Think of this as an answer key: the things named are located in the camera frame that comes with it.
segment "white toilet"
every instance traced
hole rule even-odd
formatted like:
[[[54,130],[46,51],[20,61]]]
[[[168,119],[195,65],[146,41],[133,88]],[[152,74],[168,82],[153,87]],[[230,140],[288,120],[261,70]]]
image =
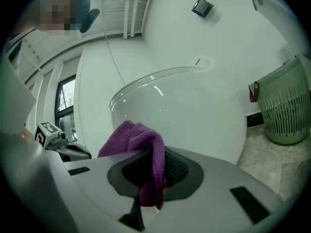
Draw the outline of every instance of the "white toilet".
[[[239,94],[217,69],[178,67],[141,78],[110,103],[113,125],[141,122],[166,146],[236,164],[246,138]]]

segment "pipe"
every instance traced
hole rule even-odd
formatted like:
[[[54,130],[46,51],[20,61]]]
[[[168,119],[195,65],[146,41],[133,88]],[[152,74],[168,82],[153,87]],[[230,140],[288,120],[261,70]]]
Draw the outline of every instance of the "pipe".
[[[123,38],[124,39],[127,39],[127,20],[128,20],[129,7],[130,7],[130,1],[126,0],[125,6],[124,6],[124,25],[123,25]]]
[[[149,8],[149,4],[150,4],[150,0],[147,0],[145,12],[144,12],[144,17],[142,18],[142,24],[141,24],[141,30],[140,30],[141,33],[143,32],[144,27],[145,27],[145,21],[146,21],[146,17],[147,17],[147,11]]]
[[[131,37],[134,36],[137,6],[138,6],[138,0],[134,0],[133,13],[132,13],[132,25],[131,25]]]

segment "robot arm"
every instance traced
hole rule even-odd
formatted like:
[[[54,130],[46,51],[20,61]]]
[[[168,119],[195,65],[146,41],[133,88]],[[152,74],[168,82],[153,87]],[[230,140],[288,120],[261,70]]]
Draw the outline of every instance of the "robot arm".
[[[35,132],[35,141],[43,149],[53,150],[60,154],[64,162],[91,159],[90,152],[78,143],[68,141],[65,132],[51,122],[41,122]]]

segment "black baseboard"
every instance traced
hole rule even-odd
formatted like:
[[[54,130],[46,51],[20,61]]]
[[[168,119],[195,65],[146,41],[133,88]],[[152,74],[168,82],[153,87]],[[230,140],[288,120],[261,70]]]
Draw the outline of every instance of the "black baseboard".
[[[254,127],[264,124],[261,112],[247,116],[247,127]]]

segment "ceiling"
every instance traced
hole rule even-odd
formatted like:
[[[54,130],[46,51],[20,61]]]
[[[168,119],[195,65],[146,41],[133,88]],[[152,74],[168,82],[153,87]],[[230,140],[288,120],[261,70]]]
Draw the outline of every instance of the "ceiling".
[[[134,33],[141,33],[142,21],[147,0],[138,0]],[[43,63],[65,50],[85,42],[88,39],[107,35],[131,32],[134,0],[129,0],[127,29],[124,30],[125,0],[91,0],[91,9],[98,8],[100,14],[91,28],[85,32],[72,32],[70,35],[60,36],[35,30],[24,38],[21,48],[19,76],[25,82]]]

